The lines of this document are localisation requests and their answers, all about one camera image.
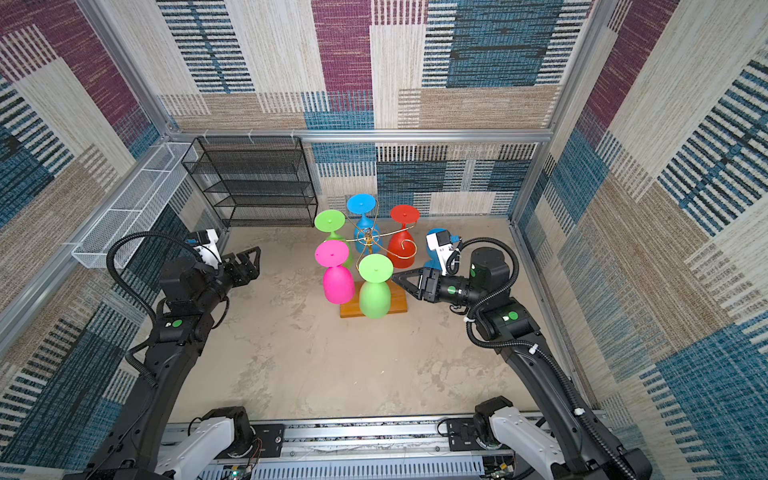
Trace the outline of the green wine glass front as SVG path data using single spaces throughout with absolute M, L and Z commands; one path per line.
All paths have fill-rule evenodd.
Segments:
M 369 319 L 387 315 L 391 307 L 391 291 L 387 281 L 394 273 L 390 259 L 381 254 L 364 257 L 358 266 L 364 283 L 359 294 L 359 308 Z

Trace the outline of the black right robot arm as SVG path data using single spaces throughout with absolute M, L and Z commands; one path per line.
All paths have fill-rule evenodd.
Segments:
M 648 479 L 652 465 L 604 425 L 553 356 L 541 328 L 511 294 L 520 262 L 506 243 L 490 237 L 461 240 L 429 235 L 437 269 L 392 275 L 413 298 L 444 302 L 462 316 L 472 344 L 498 354 L 527 389 L 547 430 L 497 396 L 478 404 L 473 421 L 486 450 L 508 447 L 544 479 Z

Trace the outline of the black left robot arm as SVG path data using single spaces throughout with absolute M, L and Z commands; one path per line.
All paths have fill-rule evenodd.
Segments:
M 256 433 L 246 410 L 235 406 L 210 411 L 170 456 L 159 455 L 182 386 L 219 324 L 213 310 L 228 304 L 232 289 L 260 275 L 257 246 L 206 262 L 201 244 L 178 244 L 187 253 L 163 265 L 164 298 L 143 306 L 152 330 L 126 354 L 139 378 L 106 439 L 77 473 L 79 479 L 195 479 L 220 455 L 242 458 L 255 450 Z

